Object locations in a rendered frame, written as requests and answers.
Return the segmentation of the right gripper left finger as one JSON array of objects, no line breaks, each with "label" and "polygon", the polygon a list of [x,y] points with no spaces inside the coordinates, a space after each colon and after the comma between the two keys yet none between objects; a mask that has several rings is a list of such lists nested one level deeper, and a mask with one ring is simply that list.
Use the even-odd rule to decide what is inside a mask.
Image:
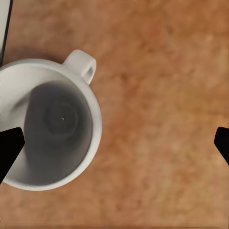
[{"label": "right gripper left finger", "polygon": [[20,127],[0,132],[0,184],[25,145]]}]

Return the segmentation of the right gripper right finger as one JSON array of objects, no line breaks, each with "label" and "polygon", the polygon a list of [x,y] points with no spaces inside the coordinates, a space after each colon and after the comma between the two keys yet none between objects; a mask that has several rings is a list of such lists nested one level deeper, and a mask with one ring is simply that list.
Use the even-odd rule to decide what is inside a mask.
[{"label": "right gripper right finger", "polygon": [[229,128],[218,127],[214,144],[229,164]]}]

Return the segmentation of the coffee cup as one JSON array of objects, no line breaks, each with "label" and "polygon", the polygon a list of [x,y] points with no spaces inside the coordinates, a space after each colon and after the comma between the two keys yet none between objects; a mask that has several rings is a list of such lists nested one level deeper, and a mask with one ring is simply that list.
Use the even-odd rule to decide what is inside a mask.
[{"label": "coffee cup", "polygon": [[92,161],[102,115],[89,87],[96,59],[73,50],[63,64],[24,59],[0,67],[0,132],[20,127],[25,145],[3,182],[25,190],[60,187]]}]

